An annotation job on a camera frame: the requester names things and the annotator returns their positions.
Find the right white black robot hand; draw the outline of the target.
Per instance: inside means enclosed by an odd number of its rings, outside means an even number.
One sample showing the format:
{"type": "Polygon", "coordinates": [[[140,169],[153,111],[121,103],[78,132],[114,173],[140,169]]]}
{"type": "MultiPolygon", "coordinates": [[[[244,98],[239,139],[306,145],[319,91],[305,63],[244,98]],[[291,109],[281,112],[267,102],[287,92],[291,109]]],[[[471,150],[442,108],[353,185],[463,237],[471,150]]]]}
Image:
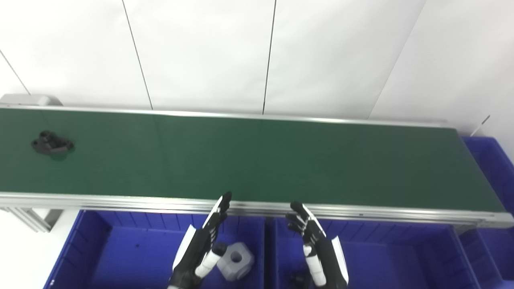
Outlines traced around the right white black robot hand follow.
{"type": "Polygon", "coordinates": [[[349,273],[338,236],[329,238],[318,219],[303,203],[292,201],[288,229],[303,240],[303,252],[313,284],[318,289],[347,289],[349,273]]]}

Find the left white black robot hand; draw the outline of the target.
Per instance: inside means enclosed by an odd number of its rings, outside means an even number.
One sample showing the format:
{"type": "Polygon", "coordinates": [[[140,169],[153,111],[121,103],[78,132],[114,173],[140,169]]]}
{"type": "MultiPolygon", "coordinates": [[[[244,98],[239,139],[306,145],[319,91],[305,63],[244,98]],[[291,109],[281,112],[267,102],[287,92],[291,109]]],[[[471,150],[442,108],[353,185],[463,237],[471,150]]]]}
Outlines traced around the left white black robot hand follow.
{"type": "Polygon", "coordinates": [[[189,225],[173,261],[169,289],[198,289],[224,256],[228,245],[217,241],[217,237],[232,197],[231,192],[226,192],[216,201],[202,228],[189,225]]]}

